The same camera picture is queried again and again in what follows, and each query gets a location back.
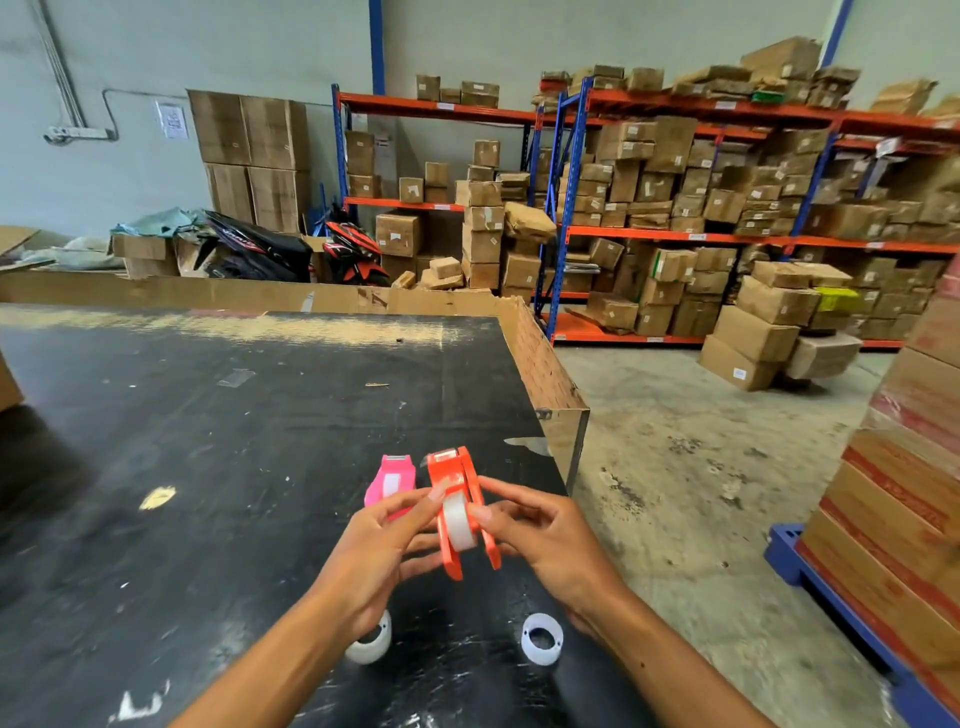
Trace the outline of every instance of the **fingernail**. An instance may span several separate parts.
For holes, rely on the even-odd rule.
[[[493,518],[493,511],[486,505],[477,505],[469,503],[467,506],[470,515],[473,516],[481,525],[486,525]]]

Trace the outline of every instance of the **orange tape dispenser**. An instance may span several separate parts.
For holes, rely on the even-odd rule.
[[[426,456],[426,468],[433,486],[446,488],[444,507],[437,516],[437,533],[444,569],[455,581],[463,581],[460,552],[477,545],[476,534],[483,537],[484,549],[494,569],[500,568],[500,549],[487,531],[467,512],[468,503],[483,505],[480,481],[467,448],[447,449]]]

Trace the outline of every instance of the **pink tape dispenser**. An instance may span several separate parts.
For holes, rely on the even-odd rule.
[[[412,491],[415,488],[417,488],[417,469],[410,455],[384,455],[380,460],[380,470],[376,472],[373,483],[363,497],[363,504],[371,506],[394,493]],[[409,510],[405,508],[399,513],[394,513],[390,520],[399,518]]]

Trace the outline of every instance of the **tape roll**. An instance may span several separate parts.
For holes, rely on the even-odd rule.
[[[548,649],[542,649],[533,644],[530,639],[530,633],[535,629],[545,629],[553,638],[553,646]],[[553,665],[560,658],[560,650],[564,646],[564,630],[560,623],[541,612],[530,615],[523,622],[523,635],[520,637],[520,646],[523,648],[523,654],[534,665],[546,667]]]
[[[357,665],[369,665],[375,663],[385,654],[390,647],[390,640],[394,635],[393,627],[390,622],[390,612],[384,611],[383,617],[377,623],[380,627],[380,634],[368,643],[353,643],[347,648],[344,657]]]
[[[444,521],[446,534],[454,551],[467,551],[477,545],[476,534],[470,530],[467,497],[463,491],[457,491],[444,499]]]

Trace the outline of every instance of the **hand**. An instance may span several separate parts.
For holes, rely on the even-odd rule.
[[[471,515],[507,554],[529,562],[546,590],[578,629],[596,637],[592,621],[603,603],[630,590],[572,499],[480,476],[480,485],[505,498],[470,504]]]
[[[443,497],[443,488],[418,488],[353,514],[306,596],[327,594],[339,602],[347,618],[347,644],[377,625],[397,584],[443,563],[436,533]],[[411,510],[395,521],[387,520],[404,508]],[[434,532],[420,533],[426,530]],[[405,554],[426,550],[431,553],[403,560]]]

